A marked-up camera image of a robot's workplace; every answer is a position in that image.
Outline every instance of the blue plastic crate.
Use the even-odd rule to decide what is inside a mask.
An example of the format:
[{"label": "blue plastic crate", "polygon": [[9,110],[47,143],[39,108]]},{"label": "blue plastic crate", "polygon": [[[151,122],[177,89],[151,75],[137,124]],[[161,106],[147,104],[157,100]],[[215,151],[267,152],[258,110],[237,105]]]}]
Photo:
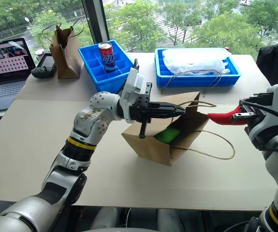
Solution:
[{"label": "blue plastic crate", "polygon": [[[155,70],[156,70],[156,84],[160,87],[165,86],[170,78],[174,75],[169,69],[165,66],[163,60],[163,51],[166,49],[157,48],[155,50]],[[205,75],[181,75],[175,77],[170,84],[169,87],[180,87],[180,86],[213,86],[218,81],[217,86],[233,86],[236,81],[241,76],[240,71],[233,63],[233,61],[228,57],[224,62],[228,62],[226,66],[227,69],[230,70],[229,74],[222,75],[221,80],[217,77],[217,74],[208,73]]]},{"label": "blue plastic crate", "polygon": [[124,84],[131,67],[134,65],[125,51],[115,40],[109,41],[113,46],[117,70],[106,73],[101,60],[98,44],[79,48],[84,65],[90,73],[98,91],[117,92]]}]

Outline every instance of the laptop screen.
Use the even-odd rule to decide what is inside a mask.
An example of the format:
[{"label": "laptop screen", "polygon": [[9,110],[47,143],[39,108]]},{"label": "laptop screen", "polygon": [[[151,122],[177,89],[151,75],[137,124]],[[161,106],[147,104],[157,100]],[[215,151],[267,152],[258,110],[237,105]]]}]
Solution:
[{"label": "laptop screen", "polygon": [[23,38],[0,42],[0,84],[25,80],[35,68]]}]

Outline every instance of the white tabletop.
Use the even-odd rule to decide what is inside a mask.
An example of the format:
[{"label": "white tabletop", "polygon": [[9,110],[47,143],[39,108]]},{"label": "white tabletop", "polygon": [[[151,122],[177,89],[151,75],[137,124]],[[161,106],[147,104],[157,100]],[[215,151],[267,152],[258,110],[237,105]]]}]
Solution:
[{"label": "white tabletop", "polygon": [[[138,58],[140,73],[154,83],[152,101],[160,98],[155,84],[154,54]],[[228,112],[238,100],[266,92],[269,83],[251,56],[233,56],[242,76],[233,87],[208,90],[204,101],[222,105],[202,112]],[[165,94],[204,90],[179,87]],[[43,178],[70,133],[74,116],[96,92],[85,68],[78,80],[39,80],[30,76],[0,121],[0,200],[17,201],[40,190]],[[87,184],[77,204],[207,210],[262,210],[277,188],[265,170],[264,159],[243,126],[205,129],[228,138],[236,148],[232,160],[216,160],[187,151],[172,167],[139,158],[120,135],[129,125],[112,122],[97,146],[86,172]],[[229,146],[209,134],[200,134],[194,149],[229,155]]]},{"label": "white tabletop", "polygon": [[[161,96],[161,88],[155,82],[154,53],[128,53],[131,58],[137,58],[140,65],[139,72],[153,83],[151,100],[156,101]],[[267,79],[258,69],[250,55],[232,55],[242,75],[234,86],[214,87],[208,89],[203,101],[217,104],[238,104],[240,99],[249,97],[252,93],[266,92],[270,86]],[[185,92],[201,91],[205,87],[170,87],[165,89],[164,95]],[[81,69],[80,79],[58,80],[37,79],[30,75],[25,87],[21,90],[17,99],[30,100],[63,100],[63,101],[87,101],[95,94],[96,88],[85,66]]]}]

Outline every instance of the laptop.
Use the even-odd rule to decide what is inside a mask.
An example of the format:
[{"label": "laptop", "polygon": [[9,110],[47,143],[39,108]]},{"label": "laptop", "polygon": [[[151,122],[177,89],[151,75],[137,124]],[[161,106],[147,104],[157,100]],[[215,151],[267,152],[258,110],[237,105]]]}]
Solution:
[{"label": "laptop", "polygon": [[34,68],[23,38],[0,42],[0,110],[8,109]]}]

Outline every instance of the laptop keyboard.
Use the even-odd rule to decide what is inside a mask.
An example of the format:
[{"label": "laptop keyboard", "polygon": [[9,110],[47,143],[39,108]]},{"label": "laptop keyboard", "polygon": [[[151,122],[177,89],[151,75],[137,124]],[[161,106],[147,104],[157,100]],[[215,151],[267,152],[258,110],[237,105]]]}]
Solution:
[{"label": "laptop keyboard", "polygon": [[19,84],[14,84],[14,85],[0,86],[0,97],[17,94],[22,89],[23,86],[24,86],[24,82],[23,83],[21,82]]}]

